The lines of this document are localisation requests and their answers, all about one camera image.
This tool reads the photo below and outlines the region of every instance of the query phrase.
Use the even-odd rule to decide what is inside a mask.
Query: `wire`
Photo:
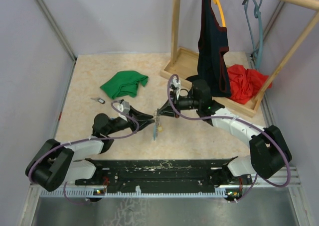
[[[78,203],[78,202],[74,202],[74,201],[72,201],[72,200],[70,200],[67,196],[66,196],[66,190],[65,190],[65,188],[66,188],[66,184],[67,184],[68,182],[65,182],[64,183],[64,186],[63,186],[63,196],[64,196],[64,198],[68,201],[68,202],[70,202],[71,204],[73,204],[73,205],[88,205],[90,202],[89,201],[85,201],[85,202],[83,202],[83,203]]]
[[[32,167],[30,168],[29,170],[29,173],[28,173],[28,178],[29,178],[29,181],[31,183],[34,183],[35,182],[32,180],[32,174],[34,172],[34,169],[36,168],[36,166],[45,158],[47,157],[49,154],[51,154],[52,152],[62,148],[62,147],[65,147],[67,145],[72,145],[72,144],[78,144],[78,143],[83,143],[83,142],[86,142],[86,141],[90,141],[90,140],[112,140],[112,139],[124,139],[124,138],[127,138],[127,137],[130,137],[132,135],[134,135],[135,133],[138,132],[139,128],[140,128],[140,125],[139,123],[131,116],[129,116],[128,114],[123,114],[120,110],[118,110],[115,106],[114,106],[114,103],[120,103],[121,101],[120,100],[115,100],[115,101],[112,101],[111,102],[111,107],[113,108],[113,110],[115,110],[116,112],[124,115],[125,117],[127,117],[128,119],[130,119],[131,121],[134,122],[134,124],[136,125],[136,129],[128,134],[128,135],[124,135],[124,136],[116,136],[116,137],[104,137],[104,138],[86,138],[86,139],[82,139],[82,140],[76,140],[76,141],[73,141],[73,142],[67,142],[67,143],[64,143],[64,144],[61,144],[61,145],[58,145],[56,146],[55,148],[49,150],[47,153],[45,153],[44,155],[42,155],[33,165]]]
[[[243,198],[245,198],[248,195],[248,193],[252,190],[252,188],[254,187],[254,185],[257,181],[257,178],[258,178],[258,175],[256,174],[255,179],[254,179],[253,183],[251,184],[251,186],[248,188],[248,190],[239,199],[237,199],[237,201],[231,201],[231,202],[237,203],[238,201],[241,201]]]
[[[169,89],[170,89],[170,83],[172,82],[173,78],[176,77],[177,78],[177,81],[179,81],[179,77],[177,74],[172,74],[171,77],[169,78],[168,82],[167,82],[167,98],[168,98],[168,101],[170,103],[170,106],[171,108],[174,110],[174,112],[179,115],[180,117],[184,118],[184,119],[187,119],[187,120],[208,120],[208,119],[231,119],[231,120],[236,120],[240,123],[243,123],[253,129],[255,129],[256,131],[260,132],[262,135],[264,135],[274,146],[275,148],[278,150],[279,154],[281,155],[281,157],[283,158],[283,161],[285,163],[285,166],[287,168],[287,179],[286,179],[286,182],[282,185],[277,185],[273,182],[270,182],[269,180],[267,179],[264,179],[264,181],[266,181],[268,184],[272,185],[272,186],[275,186],[275,187],[279,187],[279,188],[282,188],[282,187],[285,187],[287,185],[289,185],[289,182],[290,182],[290,178],[291,178],[291,172],[290,172],[290,166],[289,166],[289,163],[288,163],[288,160],[284,154],[284,152],[282,151],[282,149],[279,147],[279,145],[268,135],[266,134],[265,132],[263,132],[261,129],[259,129],[258,127],[254,126],[253,124],[245,121],[245,120],[242,120],[242,119],[239,119],[239,118],[236,118],[234,119],[233,117],[231,116],[216,116],[216,115],[212,115],[212,116],[205,116],[205,117],[198,117],[198,118],[191,118],[191,117],[188,117],[188,116],[185,116],[183,114],[181,114],[180,112],[178,112],[178,110],[175,108],[171,98],[170,98],[170,94],[169,94]],[[255,177],[255,180],[252,184],[252,186],[254,185],[254,183],[256,182],[257,180],[257,175]]]
[[[242,192],[243,191],[243,180],[241,178],[239,178],[239,192]]]
[[[109,178],[105,177],[104,179],[105,179],[105,181],[103,182],[103,189],[104,189],[104,194],[106,194],[106,189],[109,185]]]

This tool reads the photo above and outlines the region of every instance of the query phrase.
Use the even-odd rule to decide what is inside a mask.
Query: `teal clothes hanger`
[[[249,22],[249,18],[248,18],[248,14],[247,14],[247,9],[248,9],[248,2],[249,0],[244,0],[243,1],[243,5],[244,5],[244,9],[245,9],[245,15],[246,15],[246,19],[247,19],[247,23],[248,23],[248,28],[249,28],[249,32],[250,32],[250,37],[251,37],[251,41],[253,43],[253,53],[252,56],[257,59],[256,63],[255,63],[255,67],[256,69],[259,69],[260,64],[261,64],[261,60],[262,60],[262,56],[263,56],[263,45],[264,45],[264,35],[263,35],[263,24],[262,24],[262,20],[261,20],[261,12],[260,12],[260,6],[263,2],[263,0],[260,0],[259,4],[257,4],[256,0],[252,0],[255,8],[254,8],[254,17],[258,19],[258,25],[259,25],[259,48],[256,48],[256,44],[254,41],[254,36],[251,30],[251,26],[250,26],[250,22]]]

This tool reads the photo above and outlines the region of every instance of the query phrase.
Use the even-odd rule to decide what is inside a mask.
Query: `green cloth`
[[[148,79],[148,76],[137,71],[120,71],[100,88],[112,99],[126,95],[134,98],[138,93],[139,83],[145,87]]]

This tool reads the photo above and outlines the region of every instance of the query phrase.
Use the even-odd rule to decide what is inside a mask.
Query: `black garment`
[[[198,75],[188,77],[193,82],[204,79],[214,97],[230,97],[230,83],[224,54],[229,51],[227,28],[219,26],[211,8],[211,0],[202,0],[201,30],[198,41]]]

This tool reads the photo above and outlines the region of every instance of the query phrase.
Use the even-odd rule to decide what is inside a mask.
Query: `white wall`
[[[252,51],[243,0],[220,0],[228,26],[231,51]],[[45,0],[75,54],[105,52],[169,52],[172,0]],[[264,0],[263,26],[278,1]],[[218,18],[216,5],[214,10]],[[258,21],[249,16],[255,39]],[[201,0],[181,0],[179,44],[198,50]]]
[[[0,0],[0,225],[19,220],[24,171],[52,137],[72,61],[33,0]]]
[[[266,41],[261,72],[270,74],[314,11],[286,4]],[[292,152],[319,223],[319,24],[279,73],[267,96],[277,125]]]

